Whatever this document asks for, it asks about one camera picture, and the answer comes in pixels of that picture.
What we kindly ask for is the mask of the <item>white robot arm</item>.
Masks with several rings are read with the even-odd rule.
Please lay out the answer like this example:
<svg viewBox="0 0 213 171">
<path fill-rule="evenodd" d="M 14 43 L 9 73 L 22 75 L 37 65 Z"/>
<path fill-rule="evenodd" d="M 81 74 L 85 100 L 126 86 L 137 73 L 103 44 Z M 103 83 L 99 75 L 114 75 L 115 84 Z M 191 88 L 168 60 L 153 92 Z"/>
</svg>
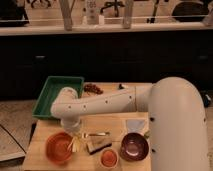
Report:
<svg viewBox="0 0 213 171">
<path fill-rule="evenodd" d="M 205 108 L 197 88 L 179 77 L 154 84 L 76 98 L 70 88 L 60 91 L 51 115 L 67 131 L 81 115 L 147 112 L 151 171 L 210 171 Z"/>
</svg>

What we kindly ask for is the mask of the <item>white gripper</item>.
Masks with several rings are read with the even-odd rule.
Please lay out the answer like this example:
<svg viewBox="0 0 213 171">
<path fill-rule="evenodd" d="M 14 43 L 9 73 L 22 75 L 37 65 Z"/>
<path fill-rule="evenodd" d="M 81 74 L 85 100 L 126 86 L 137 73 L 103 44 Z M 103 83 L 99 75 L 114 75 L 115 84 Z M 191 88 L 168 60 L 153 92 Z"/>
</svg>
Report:
<svg viewBox="0 0 213 171">
<path fill-rule="evenodd" d="M 61 126 L 67 133 L 78 132 L 81 128 L 81 120 L 61 120 Z M 81 148 L 81 136 L 80 134 L 73 134 L 72 140 L 69 143 L 67 150 L 73 153 L 79 152 Z"/>
</svg>

